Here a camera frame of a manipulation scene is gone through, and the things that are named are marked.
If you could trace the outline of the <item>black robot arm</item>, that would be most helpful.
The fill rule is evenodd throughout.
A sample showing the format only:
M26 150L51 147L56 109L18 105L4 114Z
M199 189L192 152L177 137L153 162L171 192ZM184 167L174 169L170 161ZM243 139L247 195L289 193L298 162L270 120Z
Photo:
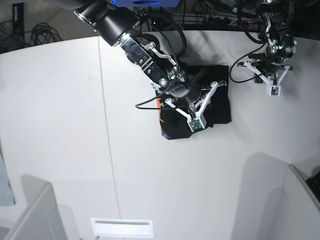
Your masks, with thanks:
M157 98L162 98L170 109L189 113L203 112L212 96L211 87L202 87L199 81L206 71L192 75L180 62L186 51L186 38L175 26L182 40L182 49L170 54L161 50L158 39L137 30L144 22L126 7L118 7L109 0L51 0L50 4L71 10L90 25L110 46L119 46L127 58L138 65L149 78Z

